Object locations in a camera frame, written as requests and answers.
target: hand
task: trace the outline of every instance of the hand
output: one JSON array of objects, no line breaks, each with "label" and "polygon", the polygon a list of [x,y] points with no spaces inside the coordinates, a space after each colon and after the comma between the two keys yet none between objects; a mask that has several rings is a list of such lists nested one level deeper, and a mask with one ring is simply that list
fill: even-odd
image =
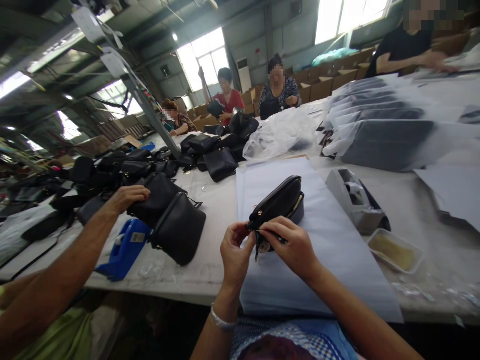
[{"label": "hand", "polygon": [[[287,242],[282,244],[278,234]],[[287,266],[307,284],[318,277],[323,266],[314,253],[309,234],[286,217],[280,216],[260,227],[262,234]]]},{"label": "hand", "polygon": [[[235,222],[228,227],[220,246],[223,259],[223,288],[240,295],[247,270],[249,269],[250,255],[255,247],[255,232],[247,230],[248,222]],[[245,246],[240,248],[244,239],[248,237]]]},{"label": "hand", "polygon": [[420,64],[438,72],[454,73],[460,71],[460,68],[445,65],[445,59],[448,56],[440,51],[426,52],[420,55]]},{"label": "hand", "polygon": [[292,96],[287,97],[286,100],[285,100],[285,102],[286,102],[288,105],[290,105],[290,106],[293,107],[293,106],[296,106],[296,105],[298,104],[299,98],[292,95]]},{"label": "hand", "polygon": [[106,202],[101,208],[103,212],[114,213],[119,216],[123,214],[127,209],[136,202],[143,202],[150,197],[150,190],[145,186],[124,186],[117,190],[115,194]]},{"label": "hand", "polygon": [[220,121],[225,121],[227,119],[230,119],[232,117],[232,114],[228,113],[228,112],[223,112],[221,115],[220,115]]}]

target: woman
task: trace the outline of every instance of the woman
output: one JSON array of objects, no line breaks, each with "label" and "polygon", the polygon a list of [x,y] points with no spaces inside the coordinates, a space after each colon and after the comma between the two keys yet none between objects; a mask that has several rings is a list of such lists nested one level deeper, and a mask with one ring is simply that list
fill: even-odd
[{"label": "woman", "polygon": [[[211,100],[207,93],[207,82],[205,81],[204,70],[200,67],[198,72],[200,76],[201,83],[203,86],[203,96],[205,97],[205,103],[210,104]],[[220,88],[223,93],[218,93],[213,97],[214,100],[218,100],[220,104],[224,106],[223,114],[220,115],[220,121],[222,121],[223,126],[230,124],[230,119],[234,108],[240,107],[245,109],[244,100],[242,99],[242,94],[239,91],[232,89],[232,80],[233,75],[232,71],[227,68],[221,68],[218,71],[218,82],[220,83]]]},{"label": "woman", "polygon": [[357,350],[347,341],[338,322],[332,319],[303,318],[280,322],[271,318],[242,317],[237,321],[240,290],[255,247],[255,232],[249,234],[246,224],[236,222],[231,225],[220,246],[223,284],[192,360],[422,359],[320,263],[308,233],[282,216],[263,224],[260,233],[287,266],[329,306]]},{"label": "woman", "polygon": [[173,130],[170,136],[179,136],[189,132],[198,131],[194,123],[185,115],[179,113],[179,107],[170,99],[161,103],[163,110],[173,119]]},{"label": "woman", "polygon": [[293,77],[285,76],[284,63],[278,54],[268,62],[268,77],[270,83],[261,92],[258,113],[262,103],[267,100],[278,99],[280,108],[284,109],[298,108],[302,104],[297,82]]}]

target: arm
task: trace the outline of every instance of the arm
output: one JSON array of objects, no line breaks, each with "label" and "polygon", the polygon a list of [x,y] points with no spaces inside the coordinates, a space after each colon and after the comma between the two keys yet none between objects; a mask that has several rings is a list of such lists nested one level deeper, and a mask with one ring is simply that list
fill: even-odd
[{"label": "arm", "polygon": [[[422,359],[388,324],[348,290],[317,259],[309,235],[285,217],[261,226],[264,235],[288,267],[328,305],[368,360]],[[282,244],[276,233],[287,240]]]},{"label": "arm", "polygon": [[87,223],[75,242],[33,280],[0,316],[0,348],[13,357],[49,328],[65,311],[95,269],[119,215],[150,192],[122,187]]},{"label": "arm", "polygon": [[[213,311],[227,323],[237,321],[240,289],[247,276],[250,255],[255,247],[255,233],[249,235],[246,224],[236,222],[231,225],[220,246],[224,275],[220,292],[213,304]],[[247,236],[248,240],[242,249],[240,245]],[[228,360],[233,339],[234,332],[220,329],[210,314],[190,360]]]}]

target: person's left hand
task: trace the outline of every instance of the person's left hand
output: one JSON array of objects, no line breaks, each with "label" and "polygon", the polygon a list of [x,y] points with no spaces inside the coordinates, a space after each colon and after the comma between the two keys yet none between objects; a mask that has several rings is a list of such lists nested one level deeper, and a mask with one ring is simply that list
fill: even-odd
[{"label": "person's left hand", "polygon": [[124,186],[106,202],[99,212],[107,212],[119,216],[136,202],[143,202],[150,197],[150,190],[143,185]]},{"label": "person's left hand", "polygon": [[289,96],[287,97],[287,99],[285,100],[285,102],[290,105],[290,106],[296,106],[297,103],[299,102],[299,98],[292,95],[292,96]]},{"label": "person's left hand", "polygon": [[[249,233],[247,224],[248,222],[235,222],[230,225],[220,246],[224,268],[222,287],[236,295],[240,295],[249,269],[250,255],[255,247],[255,232]],[[246,237],[245,246],[240,248]]]},{"label": "person's left hand", "polygon": [[220,115],[220,120],[225,121],[227,119],[230,119],[231,117],[232,117],[232,114],[230,114],[228,112],[224,112]]}]

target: white paper sheet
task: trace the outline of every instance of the white paper sheet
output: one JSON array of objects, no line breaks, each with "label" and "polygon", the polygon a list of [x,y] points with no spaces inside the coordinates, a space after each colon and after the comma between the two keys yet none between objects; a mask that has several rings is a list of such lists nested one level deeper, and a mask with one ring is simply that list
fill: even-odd
[{"label": "white paper sheet", "polygon": [[415,172],[435,192],[435,197],[441,199],[443,211],[468,221],[480,232],[479,167],[437,164]]},{"label": "white paper sheet", "polygon": [[[291,175],[302,177],[308,231],[320,261],[384,320],[402,323],[394,291],[362,237],[321,176],[303,158],[266,162],[237,171],[238,220],[247,221],[254,205]],[[297,277],[275,252],[255,253],[241,292],[246,314],[331,315],[328,307]]]}]

